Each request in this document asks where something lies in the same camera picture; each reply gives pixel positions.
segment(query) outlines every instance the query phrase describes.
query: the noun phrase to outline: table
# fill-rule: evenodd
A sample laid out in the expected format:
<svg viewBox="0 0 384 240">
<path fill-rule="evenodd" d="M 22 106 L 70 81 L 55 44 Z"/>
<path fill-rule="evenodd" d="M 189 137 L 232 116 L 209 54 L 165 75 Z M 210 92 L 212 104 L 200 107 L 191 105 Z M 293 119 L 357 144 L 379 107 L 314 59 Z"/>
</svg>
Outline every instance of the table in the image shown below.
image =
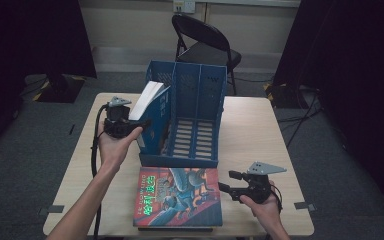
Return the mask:
<svg viewBox="0 0 384 240">
<path fill-rule="evenodd" d="M 48 235 L 63 215 L 75 203 L 92 180 L 90 156 L 94 125 L 98 109 L 113 96 L 132 101 L 139 94 L 98 94 L 86 120 L 53 205 L 64 205 L 62 213 L 50 213 L 43 227 Z M 102 202 L 99 234 L 107 236 L 263 236 L 266 234 L 250 209 L 233 202 L 221 193 L 223 226 L 212 232 L 138 231 L 133 227 L 134 202 L 140 168 L 139 147 L 134 142 L 120 172 L 116 175 Z M 284 167 L 286 172 L 271 174 L 283 196 L 283 225 L 291 236 L 308 236 L 314 226 L 307 209 L 296 210 L 294 203 L 304 198 L 279 130 L 270 102 L 265 98 L 226 97 L 219 135 L 219 180 L 232 187 L 246 187 L 245 181 L 229 178 L 228 171 L 244 172 L 254 161 Z M 89 230 L 93 235 L 94 223 Z"/>
</svg>

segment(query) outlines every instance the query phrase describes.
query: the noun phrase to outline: illustrated cartoon cover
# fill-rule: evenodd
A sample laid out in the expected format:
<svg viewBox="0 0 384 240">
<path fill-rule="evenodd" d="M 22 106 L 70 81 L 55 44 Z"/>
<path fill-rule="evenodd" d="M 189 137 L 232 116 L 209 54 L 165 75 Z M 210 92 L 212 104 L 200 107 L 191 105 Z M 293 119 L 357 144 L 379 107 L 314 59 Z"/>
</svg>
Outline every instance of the illustrated cartoon cover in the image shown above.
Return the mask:
<svg viewBox="0 0 384 240">
<path fill-rule="evenodd" d="M 141 167 L 134 211 L 138 228 L 221 226 L 217 169 Z"/>
</svg>

